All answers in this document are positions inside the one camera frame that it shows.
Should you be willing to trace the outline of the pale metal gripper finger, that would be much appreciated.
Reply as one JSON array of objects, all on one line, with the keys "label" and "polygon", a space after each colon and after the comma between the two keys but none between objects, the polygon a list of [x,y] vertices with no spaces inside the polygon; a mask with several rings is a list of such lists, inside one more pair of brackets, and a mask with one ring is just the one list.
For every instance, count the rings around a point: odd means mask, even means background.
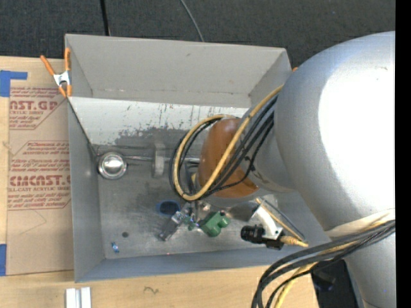
[{"label": "pale metal gripper finger", "polygon": [[162,241],[167,241],[183,224],[184,220],[186,218],[186,214],[177,211],[170,217],[170,219],[162,226],[161,231],[159,233],[159,239]]}]

